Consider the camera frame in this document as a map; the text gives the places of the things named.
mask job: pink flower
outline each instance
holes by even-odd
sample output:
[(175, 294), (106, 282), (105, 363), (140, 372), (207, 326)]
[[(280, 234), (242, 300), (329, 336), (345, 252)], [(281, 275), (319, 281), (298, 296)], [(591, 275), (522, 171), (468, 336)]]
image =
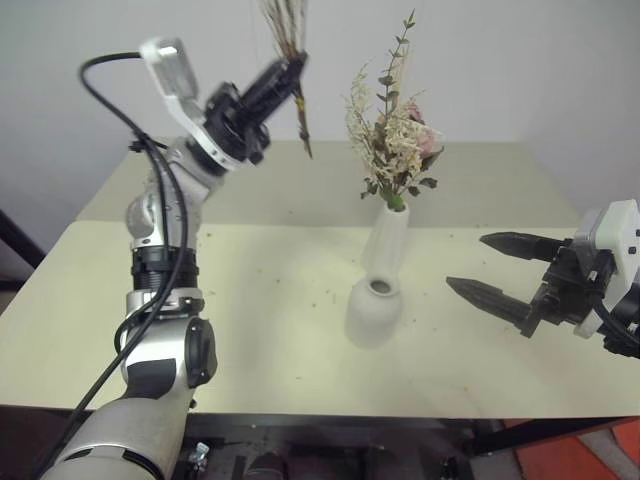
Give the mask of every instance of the pink flower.
[[(425, 125), (424, 118), (422, 118), (422, 112), (420, 111), (420, 108), (418, 107), (416, 102), (411, 102), (409, 104), (408, 110), (409, 110), (409, 118), (411, 120), (413, 120), (414, 122), (421, 123), (422, 125)], [(429, 128), (427, 128), (427, 131), (421, 134), (416, 139), (418, 147), (420, 148), (420, 151), (421, 151), (420, 152), (421, 157), (425, 157), (431, 153), (431, 151), (433, 150), (433, 144), (435, 143), (435, 141), (436, 141), (436, 136), (434, 135), (433, 131)]]
[(420, 156), (426, 157), (433, 150), (433, 144), (436, 143), (436, 136), (433, 131), (428, 129), (422, 135), (417, 138), (417, 144), (420, 148)]

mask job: orange object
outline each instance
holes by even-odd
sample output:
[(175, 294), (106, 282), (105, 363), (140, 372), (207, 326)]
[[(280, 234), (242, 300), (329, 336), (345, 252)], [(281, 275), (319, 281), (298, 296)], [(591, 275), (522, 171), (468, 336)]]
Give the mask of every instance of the orange object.
[(618, 480), (576, 437), (516, 450), (527, 480)]
[(613, 434), (631, 460), (640, 466), (640, 420), (613, 427)]

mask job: tabletop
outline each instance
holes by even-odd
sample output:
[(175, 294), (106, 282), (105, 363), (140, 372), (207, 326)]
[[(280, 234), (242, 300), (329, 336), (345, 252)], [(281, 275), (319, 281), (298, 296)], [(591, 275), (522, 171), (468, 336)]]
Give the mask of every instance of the tabletop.
[[(566, 228), (514, 230), (564, 238)], [(635, 359), (570, 325), (531, 339), (473, 308), (447, 275), (528, 301), (545, 264), (482, 245), (487, 228), (413, 228), (393, 335), (362, 348), (345, 334), (369, 230), (204, 224), (199, 285), (220, 363), (196, 412), (508, 418), (640, 414)], [(0, 404), (75, 406), (114, 356), (131, 288), (122, 222), (73, 223), (0, 317)], [(118, 397), (117, 373), (91, 404)]]

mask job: white vase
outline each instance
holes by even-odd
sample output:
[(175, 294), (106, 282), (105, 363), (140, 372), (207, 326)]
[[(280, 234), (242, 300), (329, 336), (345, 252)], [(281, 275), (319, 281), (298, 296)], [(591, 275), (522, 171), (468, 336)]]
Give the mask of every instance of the white vase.
[(345, 331), (357, 346), (375, 348), (393, 334), (403, 299), (397, 277), (366, 275), (351, 289)]
[(360, 263), (370, 274), (396, 277), (404, 261), (409, 228), (409, 206), (394, 212), (384, 203), (373, 225)]
[(356, 283), (347, 304), (347, 336), (357, 345), (372, 348), (384, 343), (402, 313), (398, 272), (405, 256), (409, 208), (402, 212), (383, 205), (362, 253), (367, 270)]

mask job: cable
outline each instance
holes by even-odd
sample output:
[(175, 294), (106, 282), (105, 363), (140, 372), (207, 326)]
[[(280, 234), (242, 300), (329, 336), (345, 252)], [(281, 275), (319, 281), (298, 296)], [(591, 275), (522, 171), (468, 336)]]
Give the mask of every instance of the cable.
[(640, 347), (640, 338), (636, 337), (633, 333), (624, 328), (624, 326), (620, 322), (618, 322), (611, 315), (611, 313), (609, 313), (607, 308), (604, 306), (604, 303), (602, 303), (602, 298), (600, 297), (600, 295), (589, 295), (589, 303), (591, 304), (591, 307), (593, 307), (593, 310), (596, 312), (596, 314), (602, 320), (602, 323), (609, 327), (609, 330), (611, 330), (614, 335), (619, 337), (620, 340), (624, 341), (625, 343), (631, 342), (632, 345)]
[[(91, 67), (96, 65), (100, 65), (102, 63), (116, 62), (120, 60), (140, 60), (142, 58), (140, 53), (138, 52), (124, 52), (124, 53), (112, 53), (109, 55), (102, 55), (100, 57), (95, 57), (90, 60), (87, 60), (82, 65), (80, 65), (80, 69), (78, 71), (78, 76), (80, 77), (80, 83), (82, 86), (95, 98), (98, 102), (100, 102), (107, 110), (113, 113), (116, 117), (122, 120), (132, 131), (133, 134), (137, 137), (138, 141), (142, 144), (143, 148), (147, 152), (149, 156), (149, 160), (151, 160), (151, 166), (154, 170), (154, 174), (158, 181), (158, 192), (160, 195), (160, 204), (166, 205), (165, 198), (165, 190), (164, 190), (164, 182), (162, 180), (162, 175), (160, 174), (157, 165), (154, 162), (152, 155), (149, 153), (148, 146), (145, 147), (146, 141), (143, 138), (148, 138), (149, 136), (136, 124), (131, 118), (129, 118), (122, 110), (116, 107), (113, 103), (107, 100), (104, 95), (98, 92), (93, 85), (89, 83), (87, 79), (87, 72)], [(167, 146), (157, 142), (159, 146), (166, 148)], [(166, 209), (162, 209), (162, 236), (165, 244), (165, 257), (168, 258), (168, 242), (169, 242), (169, 232), (167, 229), (167, 212)]]
[[(82, 397), (82, 400), (78, 403), (76, 408), (71, 412), (65, 427), (53, 444), (49, 452), (45, 455), (44, 459), (38, 464), (38, 468), (33, 471), (33, 478), (39, 478), (41, 474), (48, 468), (49, 464), (52, 460), (59, 454), (59, 449), (64, 448), (66, 443), (68, 442), (68, 438), (71, 434), (74, 433), (74, 427), (84, 410), (87, 408), (91, 400), (95, 397), (96, 393), (102, 388), (107, 379), (111, 376), (111, 374), (118, 368), (118, 366), (122, 363), (124, 359), (133, 351), (133, 349), (138, 345), (143, 335), (147, 331), (147, 329), (151, 326), (151, 324), (155, 321), (158, 316), (161, 308), (164, 306), (164, 302), (171, 294), (171, 290), (173, 285), (175, 285), (178, 275), (180, 274), (180, 270), (182, 264), (184, 263), (184, 259), (187, 251), (187, 241), (188, 241), (188, 217), (187, 217), (187, 207), (184, 199), (184, 195), (182, 190), (180, 189), (180, 185), (178, 184), (178, 180), (176, 179), (173, 171), (169, 167), (167, 160), (164, 158), (164, 155), (158, 149), (159, 146), (163, 147), (163, 145), (158, 145), (154, 140), (152, 140), (133, 120), (131, 120), (127, 115), (124, 114), (120, 109), (118, 109), (115, 105), (109, 102), (104, 96), (98, 93), (92, 85), (89, 84), (86, 79), (86, 72), (89, 68), (94, 65), (98, 65), (100, 63), (111, 62), (116, 60), (124, 60), (124, 59), (134, 59), (140, 58), (140, 55), (137, 52), (128, 52), (128, 53), (119, 53), (113, 55), (105, 55), (102, 57), (93, 58), (87, 62), (85, 62), (79, 71), (80, 81), (84, 85), (84, 87), (93, 95), (96, 100), (98, 100), (102, 105), (104, 105), (109, 111), (111, 111), (114, 115), (116, 115), (120, 120), (122, 120), (126, 125), (128, 125), (133, 134), (137, 137), (137, 139), (144, 145), (145, 151), (149, 155), (152, 160), (152, 164), (155, 165), (155, 162), (158, 162), (159, 166), (164, 170), (167, 177), (169, 177), (169, 181), (171, 183), (171, 187), (175, 191), (176, 201), (178, 204), (178, 209), (180, 211), (180, 243), (178, 247), (178, 254), (176, 256), (176, 261), (174, 264), (174, 268), (169, 275), (168, 280), (163, 285), (161, 290), (156, 292), (154, 297), (145, 303), (142, 307), (140, 307), (136, 312), (134, 312), (131, 317), (137, 317), (143, 312), (145, 312), (148, 308), (151, 308), (151, 311), (145, 318), (144, 322), (140, 325), (138, 330), (133, 334), (133, 336), (129, 339), (126, 345), (122, 348), (120, 353), (116, 355), (116, 357), (109, 363), (107, 368), (102, 372), (102, 374), (98, 377), (98, 379), (94, 382), (91, 388), (87, 391), (87, 393)], [(157, 174), (158, 184), (162, 181), (162, 175), (159, 169), (154, 168), (154, 173)], [(166, 227), (166, 201), (161, 200), (162, 206), (162, 214), (163, 214), (163, 224)]]

